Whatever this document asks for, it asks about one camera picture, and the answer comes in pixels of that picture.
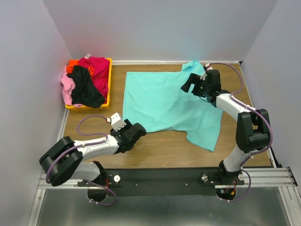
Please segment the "turquoise t shirt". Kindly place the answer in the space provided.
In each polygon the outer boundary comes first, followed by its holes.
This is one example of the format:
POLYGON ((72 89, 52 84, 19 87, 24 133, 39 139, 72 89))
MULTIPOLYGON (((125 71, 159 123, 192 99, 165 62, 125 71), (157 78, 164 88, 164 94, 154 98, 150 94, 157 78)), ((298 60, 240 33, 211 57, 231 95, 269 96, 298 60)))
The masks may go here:
POLYGON ((184 131, 190 143, 212 152, 223 111, 181 90, 191 73, 204 73, 198 60, 184 64, 179 72, 127 72, 122 116, 148 133, 184 131))

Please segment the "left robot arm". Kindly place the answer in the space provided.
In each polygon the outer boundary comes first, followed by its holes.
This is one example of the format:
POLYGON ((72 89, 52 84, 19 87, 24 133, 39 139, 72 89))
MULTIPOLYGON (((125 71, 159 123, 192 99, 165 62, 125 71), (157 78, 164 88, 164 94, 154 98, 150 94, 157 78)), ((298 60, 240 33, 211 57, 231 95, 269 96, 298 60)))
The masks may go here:
POLYGON ((141 124, 133 125, 118 114, 102 118, 112 127, 109 135, 87 141, 72 141, 70 137, 63 137, 40 158, 39 163, 46 173, 48 184, 59 186, 71 178, 83 159, 125 153, 146 135, 141 124))

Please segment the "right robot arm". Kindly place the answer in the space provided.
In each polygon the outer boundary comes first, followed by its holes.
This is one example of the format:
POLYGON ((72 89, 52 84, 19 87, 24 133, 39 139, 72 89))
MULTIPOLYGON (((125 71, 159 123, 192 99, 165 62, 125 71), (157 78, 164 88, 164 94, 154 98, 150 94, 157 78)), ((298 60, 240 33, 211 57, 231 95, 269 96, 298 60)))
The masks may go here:
POLYGON ((251 157, 265 152, 271 146, 269 113, 265 109, 255 109, 244 104, 229 91, 222 89, 218 70, 206 70, 202 76, 191 73, 181 89, 206 98, 214 107, 222 109, 236 120, 235 148, 220 162, 216 173, 203 176, 206 184, 229 185, 233 179, 238 178, 251 157))

